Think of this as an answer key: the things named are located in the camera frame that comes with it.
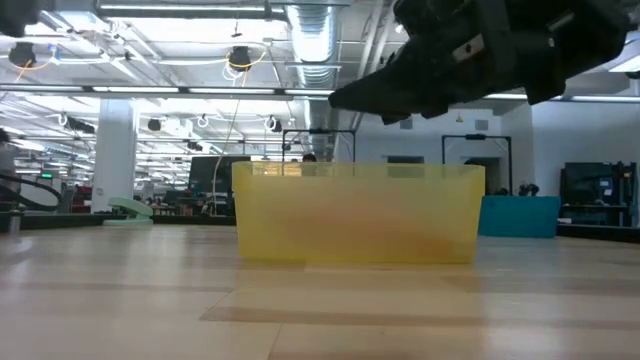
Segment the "white pillar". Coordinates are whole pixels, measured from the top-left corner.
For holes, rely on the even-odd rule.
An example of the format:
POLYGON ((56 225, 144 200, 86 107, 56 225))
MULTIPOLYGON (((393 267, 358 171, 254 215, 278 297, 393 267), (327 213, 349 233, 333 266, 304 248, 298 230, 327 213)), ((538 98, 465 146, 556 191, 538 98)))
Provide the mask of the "white pillar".
POLYGON ((92 213, 110 211, 108 202, 113 197, 133 197, 138 128, 139 112, 132 100, 101 100, 92 213))

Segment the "yellow translucent plastic bin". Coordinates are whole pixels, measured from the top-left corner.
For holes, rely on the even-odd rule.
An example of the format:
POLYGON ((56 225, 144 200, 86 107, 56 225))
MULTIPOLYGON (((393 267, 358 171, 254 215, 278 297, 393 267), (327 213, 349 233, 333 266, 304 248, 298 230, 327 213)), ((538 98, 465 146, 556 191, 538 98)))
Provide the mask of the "yellow translucent plastic bin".
POLYGON ((236 162, 238 246, 247 259, 465 264, 485 171, 475 165, 236 162))

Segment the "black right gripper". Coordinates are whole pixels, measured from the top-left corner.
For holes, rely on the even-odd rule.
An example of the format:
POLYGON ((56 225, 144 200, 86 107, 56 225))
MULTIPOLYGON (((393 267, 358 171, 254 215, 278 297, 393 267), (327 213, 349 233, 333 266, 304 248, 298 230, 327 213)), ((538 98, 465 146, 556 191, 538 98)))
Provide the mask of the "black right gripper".
POLYGON ((429 119, 457 103, 522 88, 533 105, 562 94, 558 31, 566 0, 471 0, 432 32, 412 35, 385 65, 332 92, 332 108, 429 119))

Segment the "black equipment shelf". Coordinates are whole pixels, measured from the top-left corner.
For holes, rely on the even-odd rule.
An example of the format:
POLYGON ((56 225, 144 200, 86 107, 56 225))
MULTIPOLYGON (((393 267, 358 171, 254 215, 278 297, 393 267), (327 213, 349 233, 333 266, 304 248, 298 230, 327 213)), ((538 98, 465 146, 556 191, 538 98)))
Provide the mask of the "black equipment shelf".
POLYGON ((637 227, 639 195, 635 162, 574 162, 561 170, 560 215, 572 224, 637 227))

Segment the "black aluminium table frame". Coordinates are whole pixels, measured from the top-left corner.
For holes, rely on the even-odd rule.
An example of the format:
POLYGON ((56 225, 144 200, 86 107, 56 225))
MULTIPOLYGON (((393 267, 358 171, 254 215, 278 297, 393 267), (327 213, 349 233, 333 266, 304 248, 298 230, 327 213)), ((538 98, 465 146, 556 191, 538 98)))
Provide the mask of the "black aluminium table frame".
MULTIPOLYGON (((105 220, 122 220, 124 216, 112 214, 44 214, 21 215, 21 230, 44 230, 100 226, 105 220)), ((235 226, 234 217, 153 216, 155 224, 235 226)), ((595 225, 559 224, 556 234, 560 237, 593 239, 640 245, 640 228, 595 225)))

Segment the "black stand frame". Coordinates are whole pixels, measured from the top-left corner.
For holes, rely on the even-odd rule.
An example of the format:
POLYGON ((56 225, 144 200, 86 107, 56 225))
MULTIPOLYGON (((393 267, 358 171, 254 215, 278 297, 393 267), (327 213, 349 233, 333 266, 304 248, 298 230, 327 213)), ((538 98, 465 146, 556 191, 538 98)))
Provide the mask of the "black stand frame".
POLYGON ((440 146, 441 146, 441 164, 447 164, 447 148, 446 141, 449 139, 464 139, 465 141, 487 141, 492 140, 495 144, 501 145, 499 140, 504 140, 506 142, 506 146, 503 147, 503 150, 507 153, 507 163, 508 163, 508 186, 509 192, 513 194, 513 155, 512 155, 512 137, 511 136, 498 136, 498 135, 486 135, 481 133, 476 134, 465 134, 465 135, 442 135, 440 146))

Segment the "mint green stapler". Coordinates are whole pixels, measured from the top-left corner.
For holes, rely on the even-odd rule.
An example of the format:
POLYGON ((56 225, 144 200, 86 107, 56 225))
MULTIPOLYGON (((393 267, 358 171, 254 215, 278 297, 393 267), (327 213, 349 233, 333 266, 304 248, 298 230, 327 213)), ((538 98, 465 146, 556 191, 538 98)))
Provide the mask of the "mint green stapler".
POLYGON ((109 199, 108 205, 114 210, 125 210, 126 217, 124 219, 105 220, 103 222, 104 226, 137 226, 153 224, 152 208, 140 201, 124 197, 112 197, 109 199))

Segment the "black background monitor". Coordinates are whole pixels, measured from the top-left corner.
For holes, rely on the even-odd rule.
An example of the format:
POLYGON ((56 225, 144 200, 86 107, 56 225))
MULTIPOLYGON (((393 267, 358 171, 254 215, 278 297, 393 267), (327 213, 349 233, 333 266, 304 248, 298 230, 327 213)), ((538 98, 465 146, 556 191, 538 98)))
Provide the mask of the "black background monitor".
POLYGON ((232 184, 233 157, 194 157, 189 172, 189 187, 202 193, 227 193, 232 184))

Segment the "blue plastic bin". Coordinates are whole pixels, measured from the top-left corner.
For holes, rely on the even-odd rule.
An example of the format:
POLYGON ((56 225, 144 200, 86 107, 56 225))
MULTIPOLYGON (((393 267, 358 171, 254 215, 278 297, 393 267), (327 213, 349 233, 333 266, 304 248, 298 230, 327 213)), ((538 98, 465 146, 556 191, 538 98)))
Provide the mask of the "blue plastic bin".
POLYGON ((487 237, 553 238, 561 200, 554 196, 485 196, 478 234, 487 237))

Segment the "long ceiling light bar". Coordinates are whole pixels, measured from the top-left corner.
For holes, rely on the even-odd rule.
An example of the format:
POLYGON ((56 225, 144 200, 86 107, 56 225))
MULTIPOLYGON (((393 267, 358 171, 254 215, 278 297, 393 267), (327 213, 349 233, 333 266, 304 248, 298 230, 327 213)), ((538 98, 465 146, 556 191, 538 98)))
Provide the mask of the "long ceiling light bar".
POLYGON ((98 98, 199 98, 199 99, 275 99, 296 97, 326 99, 331 89, 256 88, 256 87, 163 87, 98 86, 0 83, 0 91, 32 93, 42 96, 98 98))

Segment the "silver air duct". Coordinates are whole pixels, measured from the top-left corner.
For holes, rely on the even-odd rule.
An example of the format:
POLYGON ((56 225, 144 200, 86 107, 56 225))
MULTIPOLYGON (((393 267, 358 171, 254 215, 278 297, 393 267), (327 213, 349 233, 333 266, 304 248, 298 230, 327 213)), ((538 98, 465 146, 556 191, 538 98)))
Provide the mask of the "silver air duct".
MULTIPOLYGON (((321 5, 287 5, 291 40, 299 87, 304 90, 332 89, 338 69, 330 66, 337 57, 338 14, 334 7, 321 5)), ((309 130, 335 130, 338 115, 327 100, 305 100, 304 116, 309 130)), ((310 150, 319 161, 331 161, 336 134, 309 134, 310 150)))

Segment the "white cabinet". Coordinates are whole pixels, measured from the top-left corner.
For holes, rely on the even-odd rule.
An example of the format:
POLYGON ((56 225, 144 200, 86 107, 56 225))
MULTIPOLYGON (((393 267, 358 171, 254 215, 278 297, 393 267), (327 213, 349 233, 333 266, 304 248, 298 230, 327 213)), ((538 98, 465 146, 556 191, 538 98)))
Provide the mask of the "white cabinet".
MULTIPOLYGON (((58 193, 60 193, 62 189, 62 181, 59 178, 55 178, 53 175, 45 175, 44 177, 42 177, 40 174, 21 174, 20 177, 24 180, 33 181, 38 184, 45 185, 56 190, 58 193)), ((20 194, 28 200, 40 204, 48 206, 57 204, 56 197, 53 194, 32 185, 21 184, 20 194)))

